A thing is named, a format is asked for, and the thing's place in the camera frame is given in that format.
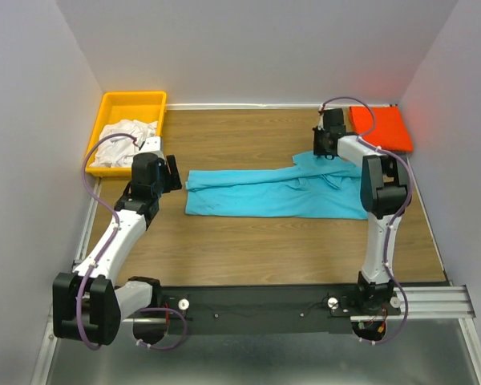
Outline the cyan blue t-shirt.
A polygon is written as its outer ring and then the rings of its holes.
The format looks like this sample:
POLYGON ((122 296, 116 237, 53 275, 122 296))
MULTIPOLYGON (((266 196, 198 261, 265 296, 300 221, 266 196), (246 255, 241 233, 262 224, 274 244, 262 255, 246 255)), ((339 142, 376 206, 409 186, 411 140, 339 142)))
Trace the cyan blue t-shirt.
POLYGON ((312 152, 296 154, 287 168, 192 170, 185 188, 185 213, 193 216, 367 219, 361 169, 312 152))

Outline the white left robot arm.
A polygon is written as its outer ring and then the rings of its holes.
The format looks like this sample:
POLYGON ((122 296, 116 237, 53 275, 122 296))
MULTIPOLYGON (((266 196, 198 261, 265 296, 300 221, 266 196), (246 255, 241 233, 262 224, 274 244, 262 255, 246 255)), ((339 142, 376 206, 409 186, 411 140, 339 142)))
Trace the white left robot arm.
POLYGON ((133 246, 159 212, 162 195, 181 188, 173 155, 144 152, 134 157, 131 180, 109 208, 111 221, 95 248, 70 273, 60 273, 53 281, 56 337, 97 350, 114 341, 128 316, 140 312, 151 317, 166 309, 159 280, 133 277, 123 286, 115 282, 133 246))

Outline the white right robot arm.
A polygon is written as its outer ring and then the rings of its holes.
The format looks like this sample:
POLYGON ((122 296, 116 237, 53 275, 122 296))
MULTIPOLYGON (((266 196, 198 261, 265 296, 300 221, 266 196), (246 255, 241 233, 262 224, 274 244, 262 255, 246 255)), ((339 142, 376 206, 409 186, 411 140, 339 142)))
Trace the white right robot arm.
POLYGON ((343 125, 315 127, 313 154, 342 158, 362 170, 360 200, 368 216, 368 237, 352 298, 358 312, 371 314, 393 297, 394 244, 413 192, 409 167, 400 156, 346 132, 343 125))

